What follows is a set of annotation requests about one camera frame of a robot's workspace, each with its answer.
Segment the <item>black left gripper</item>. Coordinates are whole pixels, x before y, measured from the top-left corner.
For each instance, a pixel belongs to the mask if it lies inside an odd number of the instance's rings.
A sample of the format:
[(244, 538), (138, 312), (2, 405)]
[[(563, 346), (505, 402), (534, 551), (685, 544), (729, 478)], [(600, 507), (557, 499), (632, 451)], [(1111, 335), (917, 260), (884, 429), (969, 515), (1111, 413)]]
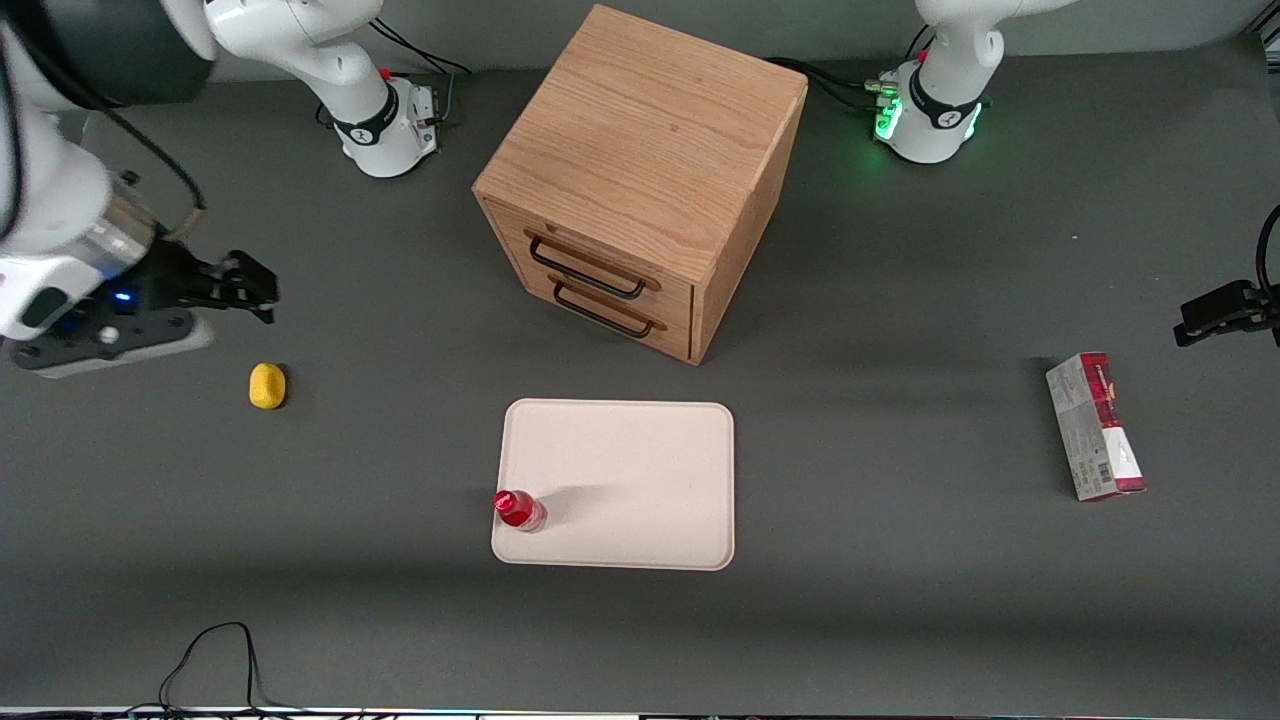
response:
[(1174, 327), (1178, 347), (1185, 348), (1215, 336), (1268, 332), (1280, 345), (1279, 302), (1275, 288), (1233, 281), (1181, 305), (1181, 323)]

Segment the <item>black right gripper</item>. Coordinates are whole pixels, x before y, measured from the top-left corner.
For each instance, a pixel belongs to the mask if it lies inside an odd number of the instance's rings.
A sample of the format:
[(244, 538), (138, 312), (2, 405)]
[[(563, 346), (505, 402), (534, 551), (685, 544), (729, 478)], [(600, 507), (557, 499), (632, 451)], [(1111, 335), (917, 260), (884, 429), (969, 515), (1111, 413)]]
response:
[[(224, 296), (221, 283), (230, 291)], [(128, 314), (179, 306), (242, 310), (264, 324), (275, 322), (278, 278), (264, 264), (239, 250), (220, 263), (196, 258), (182, 242), (157, 241), (128, 270)]]

